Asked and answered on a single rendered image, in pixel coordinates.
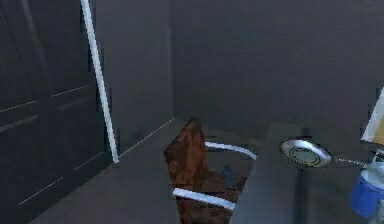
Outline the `dark panelled room door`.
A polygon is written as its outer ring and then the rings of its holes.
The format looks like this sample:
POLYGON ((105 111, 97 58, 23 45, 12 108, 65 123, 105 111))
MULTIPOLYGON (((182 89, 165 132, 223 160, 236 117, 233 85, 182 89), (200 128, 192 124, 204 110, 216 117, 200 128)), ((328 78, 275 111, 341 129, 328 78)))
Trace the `dark panelled room door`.
POLYGON ((94 0, 0 0, 0 224, 29 224, 112 162, 94 0))

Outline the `blue and clear bottle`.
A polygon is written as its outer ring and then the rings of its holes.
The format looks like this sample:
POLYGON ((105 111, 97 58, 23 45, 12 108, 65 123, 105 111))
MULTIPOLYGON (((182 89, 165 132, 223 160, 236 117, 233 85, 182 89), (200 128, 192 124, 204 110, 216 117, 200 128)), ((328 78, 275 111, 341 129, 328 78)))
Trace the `blue and clear bottle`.
POLYGON ((367 224, 384 224, 384 162, 372 162, 360 172, 350 205, 367 224))

